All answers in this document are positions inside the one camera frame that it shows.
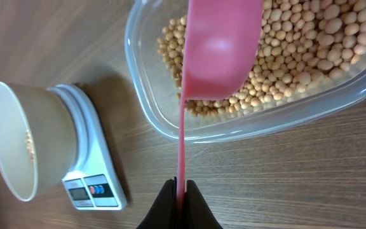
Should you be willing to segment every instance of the pink plastic utensil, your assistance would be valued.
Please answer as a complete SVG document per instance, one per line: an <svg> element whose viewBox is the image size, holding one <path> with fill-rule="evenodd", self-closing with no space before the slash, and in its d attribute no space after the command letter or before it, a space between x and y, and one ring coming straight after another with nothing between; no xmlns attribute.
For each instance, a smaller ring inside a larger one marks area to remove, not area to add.
<svg viewBox="0 0 366 229"><path fill-rule="evenodd" d="M189 0L180 100L177 207L185 193L184 104L221 100L251 70L262 23L262 0Z"/></svg>

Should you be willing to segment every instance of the kitchen scale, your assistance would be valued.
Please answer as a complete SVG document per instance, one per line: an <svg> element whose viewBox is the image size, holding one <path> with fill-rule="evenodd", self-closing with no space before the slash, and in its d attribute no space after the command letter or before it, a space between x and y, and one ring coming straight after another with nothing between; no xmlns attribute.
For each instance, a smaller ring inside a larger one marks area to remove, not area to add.
<svg viewBox="0 0 366 229"><path fill-rule="evenodd" d="M78 155L62 179L73 206L79 210L122 210L126 198L91 100L74 85L57 85L48 90L62 99L76 127Z"/></svg>

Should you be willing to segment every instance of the blue button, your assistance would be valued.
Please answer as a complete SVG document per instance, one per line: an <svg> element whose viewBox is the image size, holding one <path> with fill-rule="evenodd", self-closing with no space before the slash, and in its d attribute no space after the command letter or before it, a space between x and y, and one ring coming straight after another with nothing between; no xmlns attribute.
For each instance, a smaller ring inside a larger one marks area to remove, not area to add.
<svg viewBox="0 0 366 229"><path fill-rule="evenodd" d="M102 185L99 185L98 188L100 189L100 193L103 194L104 193L104 188L102 187Z"/></svg>

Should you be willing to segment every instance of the wooden surface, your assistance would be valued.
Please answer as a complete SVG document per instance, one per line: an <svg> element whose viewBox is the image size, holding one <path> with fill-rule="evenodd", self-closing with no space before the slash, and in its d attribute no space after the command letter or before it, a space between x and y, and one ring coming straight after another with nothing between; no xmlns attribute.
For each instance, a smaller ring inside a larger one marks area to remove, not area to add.
<svg viewBox="0 0 366 229"><path fill-rule="evenodd" d="M0 228L135 228L176 173L177 144L143 115L123 35L132 1L0 1L0 80L89 83L130 204L77 211L61 184L19 202L0 176ZM224 228L366 228L366 100L326 118L225 144L187 146Z"/></svg>

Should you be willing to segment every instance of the plastic cup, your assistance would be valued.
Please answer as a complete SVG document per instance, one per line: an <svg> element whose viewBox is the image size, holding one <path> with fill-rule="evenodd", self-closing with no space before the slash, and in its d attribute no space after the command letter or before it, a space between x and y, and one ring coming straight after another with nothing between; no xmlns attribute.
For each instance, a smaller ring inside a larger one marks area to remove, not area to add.
<svg viewBox="0 0 366 229"><path fill-rule="evenodd" d="M17 199L60 182L76 155L73 120L57 95L0 82L0 172Z"/></svg>

